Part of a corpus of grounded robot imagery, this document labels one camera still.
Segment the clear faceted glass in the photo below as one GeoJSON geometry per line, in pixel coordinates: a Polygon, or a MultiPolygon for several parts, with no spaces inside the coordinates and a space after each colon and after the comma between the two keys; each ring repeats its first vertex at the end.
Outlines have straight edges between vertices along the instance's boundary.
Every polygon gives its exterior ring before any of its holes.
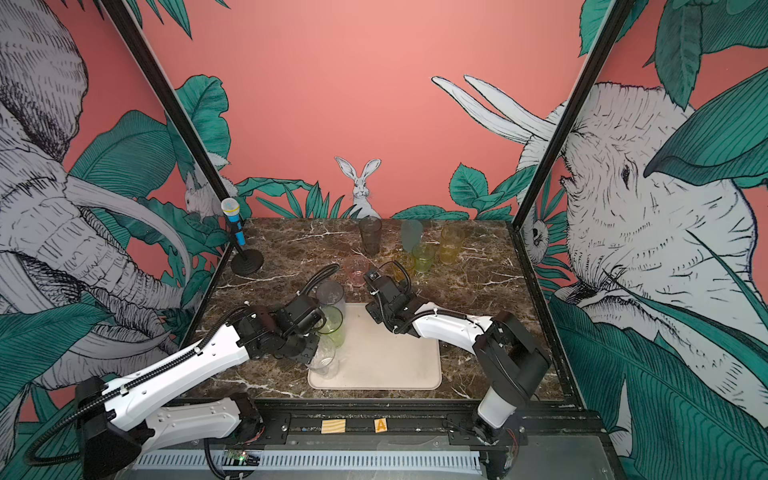
{"type": "Polygon", "coordinates": [[[334,342],[327,336],[318,337],[314,356],[307,365],[309,371],[321,378],[333,378],[339,371],[338,350],[334,342]]]}

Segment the light green tall glass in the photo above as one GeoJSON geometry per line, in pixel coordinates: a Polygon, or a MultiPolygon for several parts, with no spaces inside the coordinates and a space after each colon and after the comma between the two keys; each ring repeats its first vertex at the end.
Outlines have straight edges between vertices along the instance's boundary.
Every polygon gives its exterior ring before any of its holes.
{"type": "Polygon", "coordinates": [[[330,339],[336,348],[342,347],[346,339],[342,311],[336,306],[323,306],[321,312],[324,315],[325,322],[318,330],[318,333],[330,339]]]}

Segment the beige plastic tray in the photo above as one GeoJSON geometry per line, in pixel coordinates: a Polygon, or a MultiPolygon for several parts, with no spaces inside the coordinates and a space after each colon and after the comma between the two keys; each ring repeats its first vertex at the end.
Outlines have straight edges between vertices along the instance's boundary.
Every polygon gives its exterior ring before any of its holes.
{"type": "Polygon", "coordinates": [[[442,383],[438,342],[395,335],[376,323],[363,303],[345,306],[344,342],[330,372],[308,373],[316,390],[432,391],[442,383]]]}

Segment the blue tall plastic glass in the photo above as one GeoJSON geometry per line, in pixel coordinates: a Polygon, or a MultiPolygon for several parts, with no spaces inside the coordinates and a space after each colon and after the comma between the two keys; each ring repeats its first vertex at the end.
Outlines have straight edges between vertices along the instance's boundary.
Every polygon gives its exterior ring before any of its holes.
{"type": "Polygon", "coordinates": [[[346,311],[346,294],[344,286],[331,279],[324,280],[316,288],[316,298],[323,307],[335,307],[342,314],[346,311]]]}

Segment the frosted teal textured glass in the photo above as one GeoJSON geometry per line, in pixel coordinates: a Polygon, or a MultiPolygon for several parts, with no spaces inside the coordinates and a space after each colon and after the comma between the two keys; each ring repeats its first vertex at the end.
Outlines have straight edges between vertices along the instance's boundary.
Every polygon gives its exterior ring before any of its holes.
{"type": "Polygon", "coordinates": [[[401,224],[401,244],[405,252],[411,253],[421,242],[423,224],[419,220],[408,219],[401,224]]]}

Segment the dark grey tall glass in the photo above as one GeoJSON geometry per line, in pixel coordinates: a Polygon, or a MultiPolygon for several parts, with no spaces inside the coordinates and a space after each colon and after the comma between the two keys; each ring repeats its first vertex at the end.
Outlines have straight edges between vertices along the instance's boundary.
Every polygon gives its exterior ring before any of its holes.
{"type": "Polygon", "coordinates": [[[360,220],[359,231],[365,253],[378,255],[381,247],[382,221],[377,217],[365,217],[360,220]]]}

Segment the tall yellow glass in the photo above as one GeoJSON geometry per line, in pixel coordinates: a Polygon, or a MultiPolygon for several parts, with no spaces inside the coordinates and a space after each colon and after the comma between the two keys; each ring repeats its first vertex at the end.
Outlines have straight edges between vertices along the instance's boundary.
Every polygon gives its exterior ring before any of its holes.
{"type": "Polygon", "coordinates": [[[444,264],[452,264],[458,260],[462,251],[465,232],[458,223],[445,224],[441,231],[439,259],[444,264]]]}

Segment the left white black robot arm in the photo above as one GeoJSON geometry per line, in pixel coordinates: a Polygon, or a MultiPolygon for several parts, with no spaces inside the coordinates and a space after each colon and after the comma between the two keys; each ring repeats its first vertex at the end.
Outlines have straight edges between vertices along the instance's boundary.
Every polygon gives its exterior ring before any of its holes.
{"type": "Polygon", "coordinates": [[[164,360],[109,382],[93,377],[81,383],[76,410],[40,434],[24,462],[29,467],[78,463],[83,478],[103,479],[154,449],[231,434],[242,443],[253,441],[262,420],[243,396],[181,407],[169,403],[249,360],[277,356],[310,364],[325,322],[322,308],[306,293],[275,309],[238,306],[202,340],[164,360]]]}

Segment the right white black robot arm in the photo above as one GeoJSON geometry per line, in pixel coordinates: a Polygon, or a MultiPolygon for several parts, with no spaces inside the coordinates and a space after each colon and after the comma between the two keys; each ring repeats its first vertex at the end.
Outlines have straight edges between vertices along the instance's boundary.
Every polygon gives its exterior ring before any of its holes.
{"type": "Polygon", "coordinates": [[[544,379],[550,360],[537,340],[512,313],[494,316],[460,313],[415,294],[406,281],[371,270],[364,275],[373,300],[372,319],[395,335],[434,339],[473,354],[489,388],[476,410],[476,427],[502,429],[544,379]]]}

